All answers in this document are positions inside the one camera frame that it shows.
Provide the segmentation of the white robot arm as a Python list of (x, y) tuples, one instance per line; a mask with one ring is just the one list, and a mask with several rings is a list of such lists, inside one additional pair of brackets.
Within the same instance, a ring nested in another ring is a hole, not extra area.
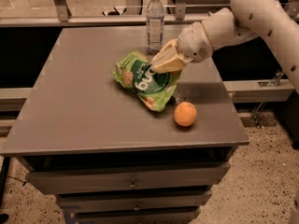
[[(291, 84), (299, 86), (299, 26), (278, 0), (231, 0), (230, 9), (183, 30), (178, 47), (192, 57), (205, 45), (217, 49), (240, 42), (237, 32), (258, 35)], [(266, 117), (263, 131), (247, 128), (250, 144), (236, 151), (216, 196), (188, 224), (298, 224), (298, 154), (287, 129), (273, 115)]]

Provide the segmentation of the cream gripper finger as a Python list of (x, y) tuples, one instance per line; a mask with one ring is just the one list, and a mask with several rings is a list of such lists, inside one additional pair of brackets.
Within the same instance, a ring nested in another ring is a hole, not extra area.
[(182, 70), (188, 63), (192, 62), (193, 58), (184, 56), (182, 53), (177, 53), (169, 60), (163, 63), (152, 63), (151, 70), (157, 74), (163, 74), (168, 72), (175, 72)]
[(162, 49), (152, 58), (152, 63), (163, 63), (170, 58), (172, 58), (174, 55), (176, 55), (178, 52), (177, 49), (177, 40), (171, 39), (168, 41)]

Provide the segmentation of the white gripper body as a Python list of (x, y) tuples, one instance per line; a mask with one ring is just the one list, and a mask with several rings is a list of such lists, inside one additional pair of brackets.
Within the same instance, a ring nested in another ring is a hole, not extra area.
[(196, 63), (212, 56), (213, 46), (202, 22), (194, 22), (181, 31), (178, 36), (178, 50)]

